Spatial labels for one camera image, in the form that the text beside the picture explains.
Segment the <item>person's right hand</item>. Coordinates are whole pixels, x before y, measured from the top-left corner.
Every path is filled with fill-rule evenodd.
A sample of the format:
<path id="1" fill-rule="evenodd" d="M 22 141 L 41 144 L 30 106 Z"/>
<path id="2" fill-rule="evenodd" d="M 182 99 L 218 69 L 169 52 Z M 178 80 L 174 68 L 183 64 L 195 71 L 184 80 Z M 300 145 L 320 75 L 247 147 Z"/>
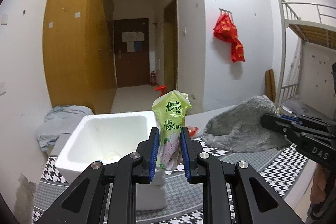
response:
<path id="1" fill-rule="evenodd" d="M 310 208 L 305 223 L 335 223 L 335 185 L 328 192 L 332 173 L 317 164 L 310 192 Z"/>

